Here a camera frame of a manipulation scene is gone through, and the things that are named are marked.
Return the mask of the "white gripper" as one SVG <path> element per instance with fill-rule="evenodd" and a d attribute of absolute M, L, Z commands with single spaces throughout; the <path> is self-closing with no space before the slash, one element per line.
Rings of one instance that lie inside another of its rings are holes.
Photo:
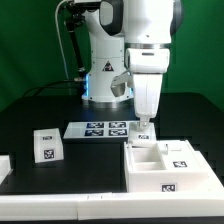
<path fill-rule="evenodd" d="M 168 49 L 134 49 L 125 52 L 125 64 L 133 77 L 134 108 L 141 129 L 157 114 L 163 74 L 169 66 Z"/>

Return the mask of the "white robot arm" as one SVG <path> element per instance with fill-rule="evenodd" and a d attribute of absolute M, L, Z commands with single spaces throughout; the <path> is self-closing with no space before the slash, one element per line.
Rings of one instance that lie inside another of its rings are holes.
<path fill-rule="evenodd" d="M 80 0 L 90 35 L 91 69 L 83 98 L 96 104 L 134 99 L 138 127 L 157 114 L 171 37 L 182 0 Z"/>

